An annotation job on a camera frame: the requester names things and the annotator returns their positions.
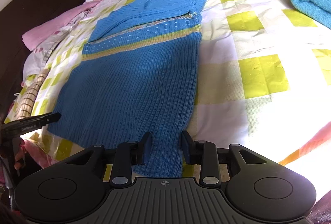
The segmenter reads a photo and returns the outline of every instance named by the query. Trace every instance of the bedspread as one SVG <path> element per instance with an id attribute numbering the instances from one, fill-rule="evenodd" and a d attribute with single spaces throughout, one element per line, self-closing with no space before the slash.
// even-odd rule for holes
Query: bedspread
<path id="1" fill-rule="evenodd" d="M 33 115 L 53 110 L 96 21 L 132 1 L 102 0 L 62 41 L 46 66 L 50 73 Z M 240 143 L 273 161 L 289 160 L 331 118 L 331 30 L 289 0 L 207 0 L 201 15 L 197 94 L 187 130 L 218 147 Z M 45 128 L 25 137 L 56 160 L 81 150 Z M 283 164 L 307 177 L 319 199 L 331 189 L 325 169 L 331 141 L 315 145 Z"/>

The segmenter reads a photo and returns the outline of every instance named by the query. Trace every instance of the pink blanket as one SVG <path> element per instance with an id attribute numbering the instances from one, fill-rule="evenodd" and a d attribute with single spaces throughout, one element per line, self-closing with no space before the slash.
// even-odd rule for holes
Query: pink blanket
<path id="1" fill-rule="evenodd" d="M 61 27 L 67 25 L 73 18 L 75 18 L 79 13 L 89 10 L 95 7 L 100 1 L 85 2 L 80 6 L 76 6 L 70 9 L 60 16 L 45 22 L 42 25 L 34 27 L 33 29 L 27 31 L 22 35 L 22 39 L 26 47 L 33 51 L 42 41 L 46 40 L 52 33 L 59 30 Z"/>

